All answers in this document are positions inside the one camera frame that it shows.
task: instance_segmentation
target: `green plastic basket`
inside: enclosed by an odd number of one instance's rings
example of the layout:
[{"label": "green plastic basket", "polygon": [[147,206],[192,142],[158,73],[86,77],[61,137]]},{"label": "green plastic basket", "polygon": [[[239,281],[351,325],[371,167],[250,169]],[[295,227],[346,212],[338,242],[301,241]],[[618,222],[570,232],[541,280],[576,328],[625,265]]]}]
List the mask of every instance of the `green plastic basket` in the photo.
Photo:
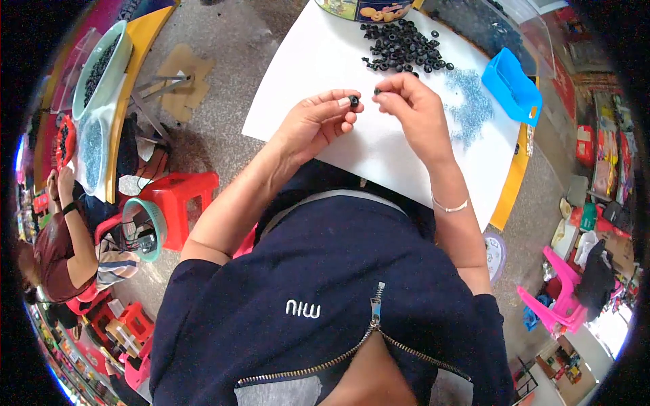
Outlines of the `green plastic basket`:
[{"label": "green plastic basket", "polygon": [[163,212],[160,207],[153,202],[132,197],[124,203],[122,209],[122,231],[127,240],[133,241],[137,239],[137,228],[133,224],[133,216],[139,212],[146,211],[153,224],[153,229],[156,233],[157,246],[153,251],[145,254],[141,250],[137,250],[137,255],[146,262],[153,262],[158,259],[161,249],[165,241],[167,241],[167,222],[164,219]]}]

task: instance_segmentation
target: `green bowl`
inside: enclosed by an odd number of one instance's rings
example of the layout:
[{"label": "green bowl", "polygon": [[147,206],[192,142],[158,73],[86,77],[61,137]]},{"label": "green bowl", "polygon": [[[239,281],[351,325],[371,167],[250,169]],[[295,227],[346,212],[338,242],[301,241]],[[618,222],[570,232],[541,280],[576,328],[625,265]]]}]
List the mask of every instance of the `green bowl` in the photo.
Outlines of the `green bowl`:
[{"label": "green bowl", "polygon": [[[104,70],[95,92],[90,97],[88,105],[84,107],[83,101],[86,93],[86,82],[90,76],[90,71],[95,63],[99,60],[106,48],[110,47],[115,38],[120,37],[118,45],[111,55],[108,65]],[[94,109],[105,105],[116,86],[120,83],[122,75],[126,70],[129,60],[131,59],[131,51],[133,50],[133,41],[126,33],[126,20],[121,20],[115,23],[103,37],[99,40],[95,48],[88,56],[88,60],[84,65],[81,73],[79,74],[79,81],[75,87],[75,94],[72,100],[72,118],[79,121],[86,112],[93,111]]]}]

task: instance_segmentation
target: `concrete floor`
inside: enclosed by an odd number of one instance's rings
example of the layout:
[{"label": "concrete floor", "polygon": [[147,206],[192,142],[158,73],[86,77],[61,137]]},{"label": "concrete floor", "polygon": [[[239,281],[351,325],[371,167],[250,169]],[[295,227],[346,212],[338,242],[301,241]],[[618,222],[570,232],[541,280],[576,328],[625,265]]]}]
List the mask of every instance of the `concrete floor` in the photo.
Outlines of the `concrete floor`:
[{"label": "concrete floor", "polygon": [[[241,129],[257,86],[299,15],[301,4],[225,0],[215,6],[201,6],[199,1],[184,1],[172,14],[147,56],[138,82],[148,81],[173,47],[183,42],[196,55],[216,59],[216,66],[205,79],[212,86],[210,92],[188,123],[176,127],[176,121],[158,103],[150,106],[163,122],[174,127],[176,149],[170,170],[216,171],[221,189],[261,148],[262,142],[241,135]],[[546,93],[552,88],[543,86],[542,90]],[[536,148],[506,228],[503,232],[492,226],[486,230],[500,234],[508,250],[506,267],[494,293],[505,319],[506,350],[513,366],[517,355],[527,361],[551,340],[543,327],[526,331],[521,321],[524,305],[515,289],[523,285],[535,292],[543,284],[541,251],[560,220],[559,200],[574,165],[567,146],[572,142],[568,135],[575,131],[556,124],[564,119],[559,99],[550,95],[548,102],[545,95],[544,100],[548,107],[536,129]],[[127,191],[132,187],[129,181],[120,184]],[[133,278],[115,285],[116,297],[123,302],[139,300],[155,318],[178,260],[178,253],[164,250],[156,262],[142,263]]]}]

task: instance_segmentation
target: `white plastic bag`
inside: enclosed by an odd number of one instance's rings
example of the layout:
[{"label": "white plastic bag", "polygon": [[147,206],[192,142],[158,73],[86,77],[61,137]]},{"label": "white plastic bag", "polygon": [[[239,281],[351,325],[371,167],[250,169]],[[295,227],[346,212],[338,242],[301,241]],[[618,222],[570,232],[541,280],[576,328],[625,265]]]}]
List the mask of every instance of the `white plastic bag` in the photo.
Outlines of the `white plastic bag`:
[{"label": "white plastic bag", "polygon": [[584,270],[584,267],[587,264],[587,256],[596,244],[598,244],[598,236],[596,235],[595,231],[584,233],[580,238],[580,242],[578,243],[578,250],[575,253],[573,262],[580,265],[580,267]]}]

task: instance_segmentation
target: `white table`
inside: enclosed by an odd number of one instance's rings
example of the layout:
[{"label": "white table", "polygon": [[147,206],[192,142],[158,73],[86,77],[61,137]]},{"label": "white table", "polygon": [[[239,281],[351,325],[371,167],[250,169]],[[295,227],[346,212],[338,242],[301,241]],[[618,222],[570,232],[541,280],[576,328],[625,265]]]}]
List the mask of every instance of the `white table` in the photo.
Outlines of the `white table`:
[{"label": "white table", "polygon": [[[411,11],[406,19],[413,20],[429,39],[432,30],[438,31],[438,50],[456,69],[483,74],[489,60],[470,43],[419,12]],[[356,89],[365,112],[358,116],[352,133],[338,138],[317,158],[433,207],[427,171],[409,147],[399,121],[379,113],[371,101],[375,84],[390,72],[372,71],[361,61],[361,57],[373,59],[369,47],[374,41],[364,39],[363,34],[359,23],[333,16],[310,1],[269,65],[242,134],[268,141],[301,99],[332,88]],[[445,86],[445,72],[421,73],[420,78],[444,103],[459,105],[462,96]],[[520,123],[511,120],[489,91],[482,89],[492,101],[494,118],[483,124],[482,138],[467,151],[455,143],[454,155],[484,231],[508,176]],[[449,113],[446,116],[450,127],[458,125]]]}]

